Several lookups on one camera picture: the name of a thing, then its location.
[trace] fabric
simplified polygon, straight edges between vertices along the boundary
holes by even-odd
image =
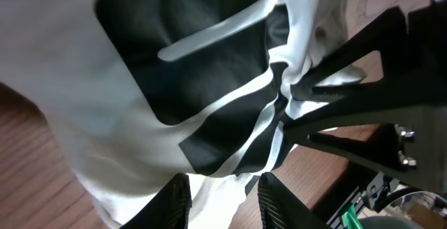
[[[325,104],[290,86],[346,40],[345,6],[0,0],[0,81],[42,110],[111,228],[178,172],[191,178],[189,227],[227,228],[251,176],[293,146],[282,126]],[[321,84],[363,76],[348,67]]]

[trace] wooden table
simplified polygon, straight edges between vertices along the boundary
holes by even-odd
[[[428,0],[349,0],[350,36],[386,8],[400,5],[410,11]],[[357,61],[369,72],[369,81],[381,77],[377,53]],[[370,128],[353,127],[338,135],[365,139]],[[308,207],[345,171],[344,158],[298,147],[275,174]],[[0,227],[7,229],[105,228],[88,193],[64,162],[40,112],[26,99],[0,86]],[[232,229],[261,228],[256,187],[241,205]]]

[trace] green object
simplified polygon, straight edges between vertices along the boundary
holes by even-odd
[[[359,220],[357,219],[356,209],[354,208],[354,204],[345,210],[342,214],[343,225],[347,229],[363,229]]]

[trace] wooden floor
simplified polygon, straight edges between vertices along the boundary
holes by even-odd
[[[390,6],[404,11],[428,0],[349,0],[350,36]],[[378,54],[357,64],[369,71],[368,80],[381,77]],[[341,135],[366,138],[370,128],[340,129]],[[298,147],[276,176],[308,207],[331,187],[346,168],[346,160]],[[231,228],[261,228],[256,188],[233,219]],[[26,99],[0,86],[0,228],[105,228],[88,193],[67,168],[45,120]]]

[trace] white cloth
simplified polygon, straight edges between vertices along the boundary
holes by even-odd
[[[346,1],[283,1],[291,26],[288,42],[269,54],[270,62],[289,65],[281,93],[289,99],[287,114],[296,118],[309,110],[297,107],[290,85],[346,40]],[[93,5],[94,0],[0,0],[0,81],[43,111],[111,228],[134,217],[177,172],[190,173],[189,228],[227,228],[245,199],[251,175],[194,174],[178,141],[169,136],[186,132],[185,127],[168,131],[153,122],[151,107],[101,28]],[[317,27],[325,36],[315,35]],[[357,76],[356,71],[342,71],[326,83]]]

